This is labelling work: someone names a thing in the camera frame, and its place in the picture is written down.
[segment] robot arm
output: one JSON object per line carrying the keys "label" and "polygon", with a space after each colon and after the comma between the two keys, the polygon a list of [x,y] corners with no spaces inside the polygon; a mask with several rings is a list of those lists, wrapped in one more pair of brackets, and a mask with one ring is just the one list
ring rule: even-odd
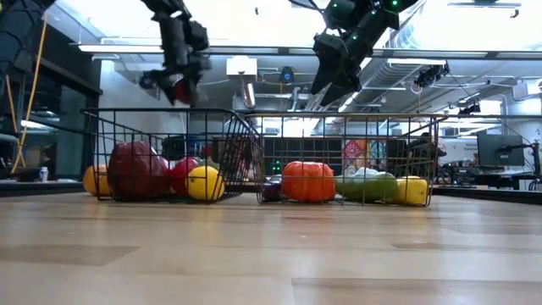
{"label": "robot arm", "polygon": [[6,76],[14,70],[30,72],[31,48],[41,17],[54,0],[2,0],[0,2],[0,97]]}
{"label": "robot arm", "polygon": [[208,57],[201,54],[209,47],[207,29],[191,20],[191,13],[182,0],[142,2],[153,11],[152,20],[160,24],[164,69],[145,72],[140,85],[144,89],[158,86],[172,105],[181,101],[193,107],[202,72],[211,69]]}
{"label": "robot arm", "polygon": [[313,51],[320,66],[312,84],[316,94],[332,84],[322,106],[347,93],[360,91],[360,64],[371,56],[373,46],[388,28],[399,30],[399,13],[418,0],[334,0],[323,11],[326,32],[314,37]]}

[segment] ceiling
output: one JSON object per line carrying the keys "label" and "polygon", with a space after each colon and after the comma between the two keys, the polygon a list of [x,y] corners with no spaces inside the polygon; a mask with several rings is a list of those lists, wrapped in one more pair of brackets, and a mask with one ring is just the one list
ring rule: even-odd
{"label": "ceiling", "polygon": [[[208,29],[212,45],[220,46],[293,46],[311,47],[312,36],[321,31],[321,16],[304,8],[292,8],[286,0],[185,0],[196,19]],[[317,1],[323,7],[328,1]],[[400,32],[386,33],[377,47],[422,50],[457,51],[530,51],[542,50],[542,10],[538,1],[516,0],[521,3],[520,15],[512,19],[511,11],[503,9],[451,8],[449,0],[431,0],[423,6],[406,12]],[[119,14],[130,9],[130,14]],[[150,12],[138,0],[115,2],[95,0],[58,0],[48,11],[53,26],[76,42],[132,44],[158,44],[158,25],[150,21]],[[212,56],[213,69],[202,79],[207,101],[204,106],[230,108],[232,96],[239,89],[228,82],[226,59],[230,56]],[[255,84],[256,93],[278,94],[291,92],[294,86],[309,86],[318,68],[315,57],[256,56],[257,67],[263,80]],[[117,60],[118,71],[136,80],[144,69],[159,68],[160,55],[122,55]],[[509,86],[522,77],[542,78],[540,61],[502,60],[450,60],[451,74],[434,88],[421,94],[411,91],[411,84],[420,64],[389,64],[385,58],[375,58],[364,64],[360,78],[364,89],[346,111],[368,111],[363,104],[381,104],[382,112],[434,112],[447,108],[468,94],[482,92],[483,97],[509,92]],[[277,86],[276,71],[291,66],[299,74],[293,86]],[[474,86],[490,81],[495,85]],[[280,99],[257,98],[257,105],[280,105]]]}

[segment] wire basket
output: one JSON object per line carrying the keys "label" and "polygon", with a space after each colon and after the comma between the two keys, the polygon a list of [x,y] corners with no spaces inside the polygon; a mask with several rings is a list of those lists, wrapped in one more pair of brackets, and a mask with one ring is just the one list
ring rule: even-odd
{"label": "wire basket", "polygon": [[262,135],[260,202],[427,207],[438,114],[251,114]]}
{"label": "wire basket", "polygon": [[[83,109],[94,135],[99,200],[216,202],[256,191],[260,135],[235,112],[219,108]],[[155,118],[156,122],[141,122]],[[166,131],[144,125],[168,119]]]}

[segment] desk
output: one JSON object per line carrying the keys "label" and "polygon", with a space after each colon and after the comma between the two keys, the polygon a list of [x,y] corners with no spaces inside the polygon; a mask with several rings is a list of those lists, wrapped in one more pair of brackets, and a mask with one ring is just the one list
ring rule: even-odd
{"label": "desk", "polygon": [[489,186],[501,189],[502,187],[512,187],[515,191],[519,191],[520,180],[535,180],[536,177],[531,174],[514,174],[514,175],[475,175],[475,183],[479,186]]}
{"label": "desk", "polygon": [[64,194],[71,192],[83,192],[81,182],[15,182],[12,180],[0,180],[0,197],[36,196],[47,194]]}

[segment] plastic fruit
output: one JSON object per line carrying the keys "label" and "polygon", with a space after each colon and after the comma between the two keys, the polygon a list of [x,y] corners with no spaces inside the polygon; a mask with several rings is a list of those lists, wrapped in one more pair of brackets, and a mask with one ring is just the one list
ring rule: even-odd
{"label": "plastic fruit", "polygon": [[164,159],[146,141],[118,143],[108,166],[109,188],[115,199],[141,200],[169,189]]}
{"label": "plastic fruit", "polygon": [[177,196],[188,196],[186,189],[188,173],[198,167],[200,162],[196,157],[184,157],[169,171],[171,187]]}
{"label": "plastic fruit", "polygon": [[397,193],[394,202],[402,204],[420,205],[427,199],[428,184],[425,179],[417,176],[408,176],[397,180]]}
{"label": "plastic fruit", "polygon": [[93,196],[111,196],[108,185],[108,169],[105,165],[90,166],[83,176],[83,187],[85,191]]}
{"label": "plastic fruit", "polygon": [[333,170],[321,163],[288,163],[282,172],[282,191],[300,202],[327,202],[335,194]]}
{"label": "plastic fruit", "polygon": [[217,200],[224,194],[224,181],[210,166],[200,166],[188,174],[188,193],[197,200]]}
{"label": "plastic fruit", "polygon": [[282,185],[280,182],[264,182],[262,198],[265,202],[277,202],[282,199]]}
{"label": "plastic fruit", "polygon": [[390,173],[356,174],[335,177],[337,193],[348,200],[375,202],[392,198],[397,193],[397,179]]}
{"label": "plastic fruit", "polygon": [[216,164],[211,157],[200,159],[198,164],[200,166],[210,166],[216,170],[220,170],[220,166],[218,166],[218,164]]}

